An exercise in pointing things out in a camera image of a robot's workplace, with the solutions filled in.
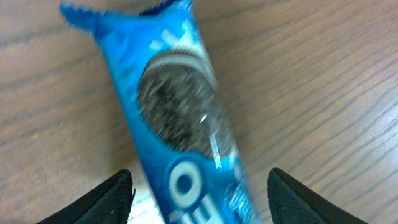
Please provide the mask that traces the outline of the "blue Oreo cookie pack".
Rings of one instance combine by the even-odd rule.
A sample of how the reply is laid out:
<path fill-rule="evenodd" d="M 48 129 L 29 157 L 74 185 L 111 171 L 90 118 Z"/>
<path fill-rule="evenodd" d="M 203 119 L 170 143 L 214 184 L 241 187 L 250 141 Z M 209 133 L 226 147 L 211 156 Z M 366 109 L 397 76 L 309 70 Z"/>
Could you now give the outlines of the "blue Oreo cookie pack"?
<path fill-rule="evenodd" d="M 256 224 L 192 5 L 131 15 L 63 2 L 60 13 L 100 47 L 164 221 Z"/>

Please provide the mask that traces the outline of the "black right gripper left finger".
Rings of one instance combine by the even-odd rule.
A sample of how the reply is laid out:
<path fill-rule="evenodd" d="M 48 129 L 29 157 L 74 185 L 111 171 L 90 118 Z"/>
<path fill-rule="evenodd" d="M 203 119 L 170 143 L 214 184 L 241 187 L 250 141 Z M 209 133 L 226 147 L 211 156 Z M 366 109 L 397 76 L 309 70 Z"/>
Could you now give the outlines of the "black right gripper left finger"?
<path fill-rule="evenodd" d="M 131 173 L 120 170 L 40 224 L 127 224 L 136 190 Z"/>

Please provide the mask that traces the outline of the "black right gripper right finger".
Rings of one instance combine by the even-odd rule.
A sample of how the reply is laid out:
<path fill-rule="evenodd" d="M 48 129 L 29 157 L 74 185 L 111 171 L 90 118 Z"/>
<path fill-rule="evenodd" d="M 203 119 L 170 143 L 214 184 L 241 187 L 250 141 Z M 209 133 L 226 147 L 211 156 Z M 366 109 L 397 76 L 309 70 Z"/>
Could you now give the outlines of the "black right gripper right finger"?
<path fill-rule="evenodd" d="M 366 224 L 280 168 L 270 170 L 267 193 L 274 224 Z"/>

